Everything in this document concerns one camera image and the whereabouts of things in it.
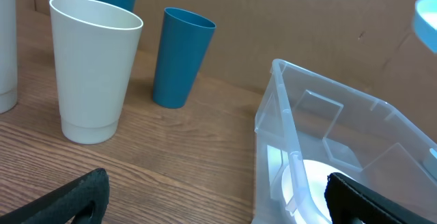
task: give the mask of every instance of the white plastic cup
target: white plastic cup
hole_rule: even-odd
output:
[[[0,113],[16,104],[17,83],[15,0],[0,0]]]
[[[143,21],[95,0],[50,0],[62,132],[93,144],[117,130]]]

